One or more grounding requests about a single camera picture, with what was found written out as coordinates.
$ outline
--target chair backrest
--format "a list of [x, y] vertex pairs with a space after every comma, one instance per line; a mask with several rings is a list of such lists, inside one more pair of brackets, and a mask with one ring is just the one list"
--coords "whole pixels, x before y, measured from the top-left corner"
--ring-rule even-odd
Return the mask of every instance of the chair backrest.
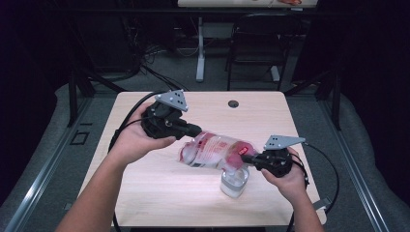
[[233, 33], [295, 35], [301, 27], [301, 20], [288, 14], [246, 14], [235, 22]]

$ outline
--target chair seat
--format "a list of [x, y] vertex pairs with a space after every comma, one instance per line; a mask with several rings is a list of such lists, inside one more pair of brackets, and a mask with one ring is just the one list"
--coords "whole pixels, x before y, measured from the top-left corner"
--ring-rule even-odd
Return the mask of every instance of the chair seat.
[[237, 64], [280, 66], [285, 62], [278, 38], [240, 38], [236, 43], [233, 62]]

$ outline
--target desk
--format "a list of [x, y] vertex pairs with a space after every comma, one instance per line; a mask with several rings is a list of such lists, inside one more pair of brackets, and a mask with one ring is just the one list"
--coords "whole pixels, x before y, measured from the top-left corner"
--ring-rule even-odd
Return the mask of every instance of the desk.
[[[318, 0], [302, 0], [302, 4], [292, 6], [281, 3], [278, 0], [178, 0], [178, 7], [183, 8], [273, 8], [273, 9], [302, 9], [315, 8]], [[196, 67], [196, 81], [204, 80], [205, 55], [203, 44], [202, 17], [198, 20], [198, 65]], [[278, 79], [277, 67], [271, 70], [274, 80]]]
[[[113, 105], [101, 141], [90, 164], [81, 190], [106, 156], [112, 134], [131, 108], [147, 93], [121, 93]], [[241, 138], [262, 151], [273, 133], [297, 136], [285, 97], [280, 92], [187, 92], [190, 110], [183, 115], [189, 123], [205, 131]], [[228, 106], [235, 100], [237, 108]], [[278, 189], [254, 167], [243, 194], [230, 198], [220, 190], [221, 171], [194, 168], [178, 161], [178, 153], [189, 137], [153, 151], [130, 164], [115, 212], [121, 226], [211, 227], [286, 225], [292, 207]], [[293, 146], [306, 165], [312, 202], [319, 195], [300, 144]], [[318, 211], [322, 223], [323, 210]]]

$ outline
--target forearm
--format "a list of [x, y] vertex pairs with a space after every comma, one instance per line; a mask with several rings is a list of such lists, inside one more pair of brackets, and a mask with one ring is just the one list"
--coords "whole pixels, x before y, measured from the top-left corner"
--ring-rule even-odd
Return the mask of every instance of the forearm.
[[124, 170], [107, 156], [57, 231], [109, 231]]
[[308, 198], [308, 195], [292, 203], [295, 217], [295, 231], [300, 232], [320, 232], [324, 231], [323, 226]]

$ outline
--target black office chair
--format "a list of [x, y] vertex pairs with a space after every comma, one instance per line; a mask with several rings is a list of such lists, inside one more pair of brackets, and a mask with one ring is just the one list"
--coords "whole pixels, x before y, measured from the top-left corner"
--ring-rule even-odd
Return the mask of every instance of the black office chair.
[[226, 60], [227, 90], [230, 90], [232, 65], [280, 66], [278, 90], [282, 82], [292, 40], [302, 28], [292, 15], [246, 14], [232, 28], [231, 45]]

